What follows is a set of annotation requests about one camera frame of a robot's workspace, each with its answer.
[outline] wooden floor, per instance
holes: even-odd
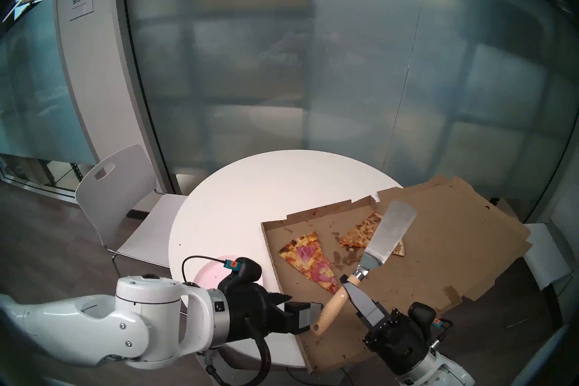
[[[120,246],[139,223],[126,219],[111,246]],[[0,257],[0,293],[19,303],[115,291],[117,278],[111,257],[76,205],[3,182]],[[166,269],[126,258],[118,264],[123,275],[170,275]],[[510,384],[553,332],[547,302],[522,259],[483,297],[476,302],[465,300],[445,317],[455,327],[441,351],[463,365],[478,386]],[[43,374],[78,386],[211,384],[193,356],[183,357],[166,369],[146,371],[123,363],[84,369],[39,355],[33,360]],[[396,384],[388,368],[376,358],[353,367],[350,377],[354,386]]]

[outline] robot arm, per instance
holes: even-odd
[[[113,296],[20,305],[0,295],[0,307],[42,350],[75,366],[97,366],[110,355],[136,358],[149,344],[143,320],[130,311],[115,310]]]
[[[261,338],[309,330],[320,304],[291,303],[290,296],[268,293],[253,283],[261,267],[250,259],[237,261],[240,268],[218,289],[149,274],[119,279],[116,296],[20,305],[0,295],[0,308],[41,349],[76,366],[122,360],[139,369],[158,369],[180,356],[254,337],[248,320]],[[189,307],[179,343],[181,296],[189,296]],[[285,310],[278,308],[282,303]]]
[[[474,380],[461,366],[435,350],[448,334],[450,321],[445,321],[451,325],[431,341],[430,327],[434,321],[440,321],[435,319],[436,312],[431,307],[414,302],[408,316],[396,308],[388,313],[345,276],[341,281],[358,311],[357,316],[369,330],[364,344],[388,365],[402,386],[474,386]]]

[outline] pizza slice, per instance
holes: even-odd
[[[364,219],[360,224],[356,224],[346,235],[340,238],[340,246],[346,247],[360,247],[366,248],[372,239],[374,232],[382,221],[382,215],[378,212],[373,212],[370,216]],[[404,257],[404,243],[402,240],[396,245],[392,251],[394,255]]]
[[[330,267],[330,261],[322,253],[322,246],[318,241],[316,232],[292,239],[278,253],[308,279],[318,282],[332,294],[338,290],[339,287]]]

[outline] cardboard pizza box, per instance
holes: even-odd
[[[323,304],[331,293],[289,265],[278,251],[300,235],[316,231],[323,253],[337,278],[350,275],[364,249],[342,248],[339,238],[374,210],[384,213],[393,200],[417,210],[403,238],[405,257],[391,255],[372,270],[361,289],[387,310],[406,313],[419,301],[438,315],[456,307],[462,297],[477,300],[512,262],[531,247],[528,229],[515,218],[479,196],[462,179],[436,177],[408,188],[377,192],[356,202],[344,201],[288,215],[285,220],[262,223],[277,282],[296,301]],[[372,356],[362,342],[366,327],[348,302],[336,321],[321,336],[306,332],[297,337],[310,372],[336,369]]]

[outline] white chair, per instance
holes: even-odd
[[[103,168],[107,172],[101,176]],[[149,159],[140,145],[133,144],[101,161],[76,189],[76,202],[97,230],[101,244],[114,254],[112,263],[119,277],[117,255],[169,267],[171,226],[187,196],[162,194],[149,215],[119,249],[114,251],[107,246],[127,213],[155,191],[156,185]]]
[[[524,259],[543,290],[576,268],[579,257],[579,186],[568,186],[548,223],[525,226],[531,231],[527,241],[533,247]]]

